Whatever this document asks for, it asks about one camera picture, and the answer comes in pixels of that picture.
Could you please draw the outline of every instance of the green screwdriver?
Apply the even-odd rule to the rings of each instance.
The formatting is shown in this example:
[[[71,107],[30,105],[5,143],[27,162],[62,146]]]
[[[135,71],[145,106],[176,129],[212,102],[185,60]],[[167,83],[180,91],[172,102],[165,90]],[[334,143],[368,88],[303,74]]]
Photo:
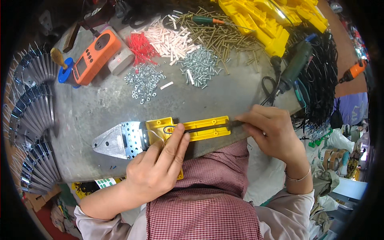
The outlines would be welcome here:
[[[209,18],[209,17],[193,16],[192,21],[195,22],[196,24],[207,24],[207,23],[227,24],[227,25],[237,26],[239,28],[245,28],[245,29],[248,29],[250,31],[254,31],[252,29],[249,29],[249,28],[246,28],[243,26],[239,26],[239,25],[232,24],[232,23],[227,23],[227,22],[224,22],[224,21],[221,21],[218,19],[214,19],[214,18]]]

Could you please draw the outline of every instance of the silver bangle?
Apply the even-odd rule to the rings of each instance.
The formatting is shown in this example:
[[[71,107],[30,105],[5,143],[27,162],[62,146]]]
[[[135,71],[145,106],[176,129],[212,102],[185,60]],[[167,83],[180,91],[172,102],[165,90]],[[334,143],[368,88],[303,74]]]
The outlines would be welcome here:
[[[308,176],[308,174],[311,172],[311,165],[310,165],[310,170],[302,179],[292,179],[288,176],[287,170],[284,170],[284,172],[285,172],[285,175],[287,176],[288,180],[293,181],[293,182],[299,182],[299,181],[303,180],[304,178],[306,178]]]

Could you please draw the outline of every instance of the workbench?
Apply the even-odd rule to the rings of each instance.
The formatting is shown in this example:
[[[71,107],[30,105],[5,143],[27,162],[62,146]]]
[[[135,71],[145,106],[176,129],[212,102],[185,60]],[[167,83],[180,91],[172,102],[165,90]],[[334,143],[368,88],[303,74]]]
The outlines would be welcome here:
[[[122,26],[120,21],[111,19],[110,25],[124,37],[132,29]],[[62,49],[65,37],[66,34],[55,47]],[[73,49],[64,54],[64,58],[72,57],[77,61],[92,43],[92,38],[90,31],[80,27]],[[126,175],[129,160],[96,153],[91,147],[95,137],[120,122],[165,117],[172,117],[175,122],[190,122],[226,115],[230,120],[234,120],[236,115],[248,111],[252,105],[260,104],[266,98],[261,79],[264,76],[275,78],[267,56],[260,51],[259,73],[254,64],[244,64],[248,59],[245,53],[240,54],[239,65],[234,51],[231,58],[227,65],[230,74],[226,75],[225,71],[221,71],[219,76],[212,78],[205,89],[186,85],[185,77],[179,70],[180,66],[170,66],[169,58],[154,58],[154,61],[160,64],[157,70],[162,70],[167,78],[159,81],[155,90],[157,96],[144,104],[132,98],[133,86],[127,85],[124,80],[132,65],[118,76],[113,76],[104,66],[88,86],[78,89],[55,81],[55,127],[50,131],[50,139],[63,182],[91,181]],[[171,81],[174,82],[173,85],[160,90],[160,86]],[[275,106],[287,109],[291,114],[301,109],[292,89],[279,95]],[[228,136],[191,142],[185,159],[202,156],[246,137],[247,133],[237,127]]]

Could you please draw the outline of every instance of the checkered apron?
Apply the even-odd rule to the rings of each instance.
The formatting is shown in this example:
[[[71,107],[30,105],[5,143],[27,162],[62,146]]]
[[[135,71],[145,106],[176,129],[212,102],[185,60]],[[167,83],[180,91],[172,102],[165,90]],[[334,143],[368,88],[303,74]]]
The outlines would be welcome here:
[[[147,239],[263,239],[248,187],[247,141],[183,163],[184,179],[147,203]]]

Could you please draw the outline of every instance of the hand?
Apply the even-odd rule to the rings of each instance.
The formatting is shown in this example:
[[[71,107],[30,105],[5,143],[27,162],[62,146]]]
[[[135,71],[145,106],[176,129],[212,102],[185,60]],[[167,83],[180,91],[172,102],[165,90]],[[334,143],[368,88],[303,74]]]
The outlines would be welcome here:
[[[177,124],[162,151],[163,142],[157,141],[128,164],[125,184],[138,205],[160,197],[175,186],[190,140],[184,129],[183,124]]]
[[[287,110],[254,105],[250,112],[236,119],[246,122],[243,125],[245,131],[266,155],[278,158],[287,165],[306,159],[304,145],[293,130]]]

